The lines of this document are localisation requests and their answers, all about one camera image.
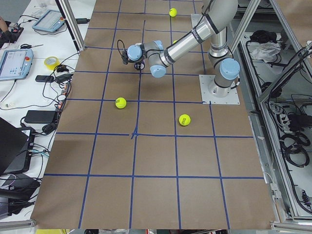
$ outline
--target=white plastic bag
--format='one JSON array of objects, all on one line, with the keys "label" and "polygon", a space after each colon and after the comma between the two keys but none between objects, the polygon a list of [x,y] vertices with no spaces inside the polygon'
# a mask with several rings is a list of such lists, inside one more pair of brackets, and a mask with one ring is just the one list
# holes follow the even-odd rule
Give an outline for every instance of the white plastic bag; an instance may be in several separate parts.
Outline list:
[{"label": "white plastic bag", "polygon": [[261,59],[264,62],[273,62],[276,60],[276,55],[281,51],[281,46],[278,43],[267,42],[259,44],[259,46],[251,52],[253,59]]}]

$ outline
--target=robotic arm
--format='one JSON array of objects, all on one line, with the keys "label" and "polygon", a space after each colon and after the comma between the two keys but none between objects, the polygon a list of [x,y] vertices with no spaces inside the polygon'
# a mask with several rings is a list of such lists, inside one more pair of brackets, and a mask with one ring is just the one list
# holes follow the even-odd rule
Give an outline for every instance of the robotic arm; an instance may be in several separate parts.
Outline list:
[{"label": "robotic arm", "polygon": [[203,0],[202,17],[198,24],[176,43],[163,49],[162,43],[155,40],[149,43],[131,45],[123,49],[124,64],[135,63],[140,70],[144,59],[148,59],[150,70],[155,78],[163,77],[166,68],[187,54],[206,39],[211,38],[209,59],[216,70],[211,92],[224,97],[233,80],[239,73],[239,64],[230,58],[227,46],[227,25],[232,21],[237,11],[237,0]]}]

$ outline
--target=white mounting plate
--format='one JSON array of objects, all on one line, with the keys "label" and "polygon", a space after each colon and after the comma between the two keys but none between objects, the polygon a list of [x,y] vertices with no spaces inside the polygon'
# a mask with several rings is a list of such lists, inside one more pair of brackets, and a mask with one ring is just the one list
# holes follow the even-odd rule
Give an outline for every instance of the white mounting plate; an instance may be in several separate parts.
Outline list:
[{"label": "white mounting plate", "polygon": [[201,14],[191,14],[192,28],[194,28],[201,18]]},{"label": "white mounting plate", "polygon": [[224,104],[239,105],[239,98],[236,89],[231,89],[230,93],[223,98],[213,96],[208,90],[208,84],[215,78],[215,75],[199,75],[201,100],[204,104]]}]

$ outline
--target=light blue joint cap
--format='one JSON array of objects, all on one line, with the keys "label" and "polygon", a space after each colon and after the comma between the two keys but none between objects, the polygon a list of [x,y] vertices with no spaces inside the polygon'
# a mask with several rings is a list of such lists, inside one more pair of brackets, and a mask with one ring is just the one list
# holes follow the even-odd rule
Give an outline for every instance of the light blue joint cap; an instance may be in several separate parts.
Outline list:
[{"label": "light blue joint cap", "polygon": [[152,76],[155,78],[161,78],[166,74],[166,68],[161,65],[154,65],[150,67]]},{"label": "light blue joint cap", "polygon": [[220,64],[220,73],[227,80],[234,80],[239,74],[239,63],[233,58],[226,58]]},{"label": "light blue joint cap", "polygon": [[138,45],[130,45],[127,50],[127,54],[129,59],[132,61],[137,61],[142,56],[142,50]]},{"label": "light blue joint cap", "polygon": [[154,42],[156,43],[156,45],[158,46],[160,50],[164,49],[164,47],[162,46],[162,42],[160,40],[154,40]]}]

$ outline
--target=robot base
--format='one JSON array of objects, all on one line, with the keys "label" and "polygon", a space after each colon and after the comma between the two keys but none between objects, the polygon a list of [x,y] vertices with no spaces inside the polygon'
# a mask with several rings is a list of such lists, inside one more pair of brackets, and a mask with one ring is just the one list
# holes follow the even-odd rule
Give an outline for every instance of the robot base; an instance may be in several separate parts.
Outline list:
[{"label": "robot base", "polygon": [[225,105],[239,105],[239,98],[236,89],[230,89],[229,94],[226,97],[216,97],[208,90],[208,85],[214,80],[215,75],[199,75],[201,100],[206,104],[225,104]]}]

